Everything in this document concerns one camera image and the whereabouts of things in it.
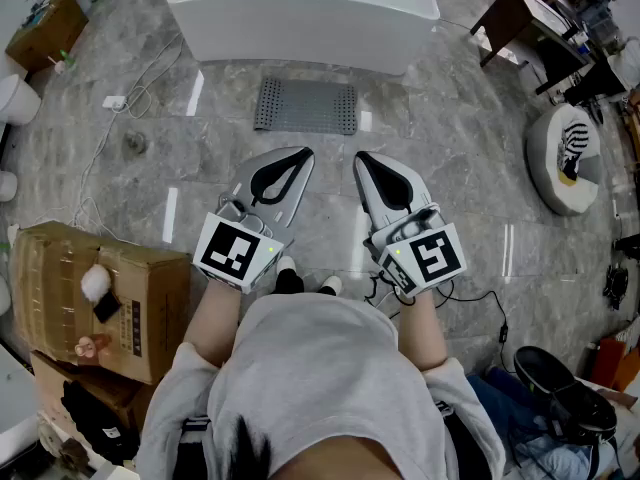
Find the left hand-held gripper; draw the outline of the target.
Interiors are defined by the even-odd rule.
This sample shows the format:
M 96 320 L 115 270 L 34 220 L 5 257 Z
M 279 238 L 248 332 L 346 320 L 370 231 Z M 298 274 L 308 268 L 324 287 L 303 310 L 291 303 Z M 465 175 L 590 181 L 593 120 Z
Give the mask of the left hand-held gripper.
M 205 276 L 250 293 L 293 242 L 291 222 L 314 169 L 308 147 L 277 148 L 235 172 L 230 192 L 208 213 L 193 254 Z

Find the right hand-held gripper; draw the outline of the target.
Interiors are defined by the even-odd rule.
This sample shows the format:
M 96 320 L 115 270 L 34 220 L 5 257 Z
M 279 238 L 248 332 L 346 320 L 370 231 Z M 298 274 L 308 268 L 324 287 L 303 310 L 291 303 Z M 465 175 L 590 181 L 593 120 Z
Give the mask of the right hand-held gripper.
M 467 269 L 455 225 L 437 206 L 426 206 L 432 198 L 416 171 L 373 151 L 359 151 L 353 167 L 363 208 L 380 229 L 365 246 L 403 296 L 412 298 Z M 400 214 L 410 215 L 397 221 Z

